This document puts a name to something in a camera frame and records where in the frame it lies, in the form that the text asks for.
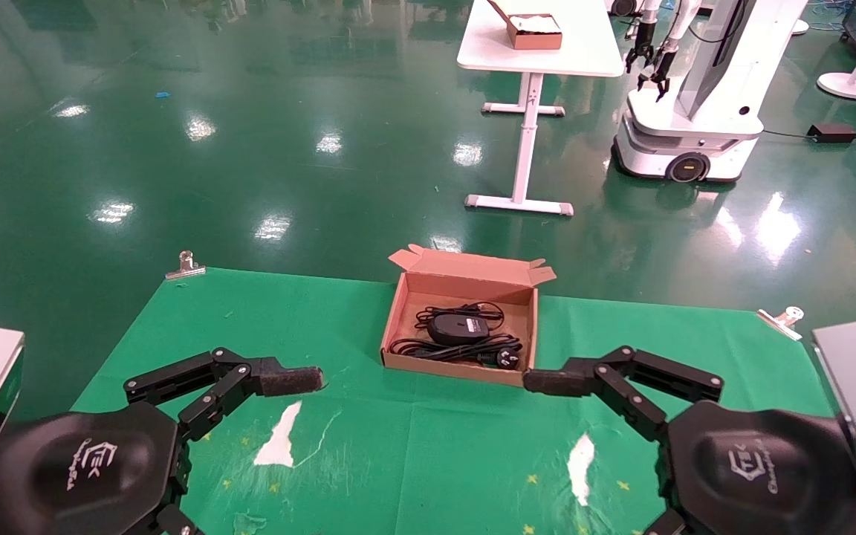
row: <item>open cardboard box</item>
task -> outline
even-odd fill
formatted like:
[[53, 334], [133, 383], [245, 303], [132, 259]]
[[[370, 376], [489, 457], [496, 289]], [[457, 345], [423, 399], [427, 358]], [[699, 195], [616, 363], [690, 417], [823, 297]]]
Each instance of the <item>open cardboard box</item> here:
[[[507, 34], [510, 37], [510, 45], [514, 47], [514, 50], [555, 51], [560, 49], [560, 45], [563, 43], [563, 33], [560, 30], [560, 24], [557, 24], [557, 20], [554, 19], [554, 15], [550, 13], [530, 13], [529, 10], [526, 13], [521, 13], [521, 11], [524, 11], [522, 4], [521, 6], [513, 6], [510, 0], [488, 0], [488, 2], [497, 11], [500, 18], [504, 19], [504, 22], [507, 23]], [[513, 20], [511, 20], [512, 17], [548, 17], [554, 20], [557, 31], [556, 33], [531, 33], [530, 31], [523, 31], [513, 23]]]
[[[385, 368], [433, 373], [462, 379], [523, 386], [523, 373], [534, 367], [537, 344], [537, 288], [557, 275], [543, 260], [524, 262], [476, 254], [426, 250], [411, 244], [389, 260], [400, 265], [401, 278], [381, 339], [381, 362]], [[470, 302], [490, 301], [504, 311], [504, 325], [493, 333], [506, 332], [520, 339], [517, 369], [486, 368], [472, 361], [438, 362], [390, 353], [400, 338], [424, 338], [415, 328], [415, 315], [425, 307], [454, 308]]]

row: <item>black power adapter on floor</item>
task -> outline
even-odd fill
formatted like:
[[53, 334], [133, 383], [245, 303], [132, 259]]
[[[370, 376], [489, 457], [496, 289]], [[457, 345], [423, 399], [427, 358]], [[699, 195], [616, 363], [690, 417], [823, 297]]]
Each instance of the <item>black power adapter on floor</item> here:
[[815, 143], [850, 143], [856, 139], [856, 132], [843, 123], [819, 123], [811, 125], [808, 137]]

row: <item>table top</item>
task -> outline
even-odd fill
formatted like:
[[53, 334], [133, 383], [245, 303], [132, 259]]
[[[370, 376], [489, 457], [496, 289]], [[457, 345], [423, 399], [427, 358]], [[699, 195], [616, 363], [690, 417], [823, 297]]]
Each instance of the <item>table top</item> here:
[[516, 51], [507, 25], [488, 0], [475, 0], [464, 31], [458, 65], [480, 71], [543, 72], [574, 76], [619, 76], [623, 58], [602, 0], [541, 0], [563, 33], [556, 51]]
[[[322, 368], [320, 392], [248, 399], [191, 444], [181, 509], [210, 534], [628, 535], [663, 511], [656, 446], [598, 399], [384, 369], [394, 292], [213, 267], [164, 281], [74, 408], [121, 409], [129, 377], [217, 346]], [[830, 413], [801, 343], [754, 312], [544, 295], [539, 304], [538, 368], [630, 345], [723, 377], [730, 409]], [[644, 391], [670, 417], [689, 406]], [[162, 409], [173, 416], [191, 399]], [[254, 464], [283, 414], [292, 467]], [[571, 474], [584, 434], [595, 460]], [[587, 507], [574, 495], [585, 484]]]

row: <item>green epoxy floor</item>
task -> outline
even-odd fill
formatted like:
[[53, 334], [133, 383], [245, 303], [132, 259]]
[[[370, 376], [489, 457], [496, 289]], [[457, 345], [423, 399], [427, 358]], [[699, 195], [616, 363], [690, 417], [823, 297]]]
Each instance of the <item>green epoxy floor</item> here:
[[[455, 63], [469, 6], [0, 0], [0, 322], [27, 333], [19, 416], [71, 406], [184, 248], [394, 281], [385, 257], [418, 243], [547, 258], [547, 294], [801, 305], [805, 333], [856, 320], [856, 143], [764, 135], [731, 189], [629, 179], [609, 146], [632, 77], [545, 81], [568, 116], [539, 122], [531, 196], [575, 217], [466, 210], [468, 193], [510, 192], [520, 129], [479, 111], [519, 76]], [[837, 37], [788, 46], [768, 129], [856, 128], [856, 103], [814, 87], [853, 66]]]

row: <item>white table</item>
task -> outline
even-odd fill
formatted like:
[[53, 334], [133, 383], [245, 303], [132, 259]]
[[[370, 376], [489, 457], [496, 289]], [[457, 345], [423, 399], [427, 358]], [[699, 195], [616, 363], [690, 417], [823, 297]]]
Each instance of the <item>white table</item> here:
[[516, 51], [510, 46], [506, 23], [487, 0], [475, 0], [458, 52], [458, 65], [478, 71], [520, 72], [517, 104], [485, 103], [485, 111], [524, 113], [520, 131], [520, 149], [513, 179], [513, 195], [490, 197], [468, 195], [469, 207], [540, 211], [574, 215], [570, 203], [532, 201], [527, 198], [527, 183], [534, 156], [534, 136], [538, 113], [564, 115], [559, 106], [540, 105], [540, 87], [544, 74], [573, 76], [619, 76], [623, 73], [612, 26], [603, 0], [532, 0], [540, 13], [554, 15], [563, 31], [563, 45], [557, 51]]

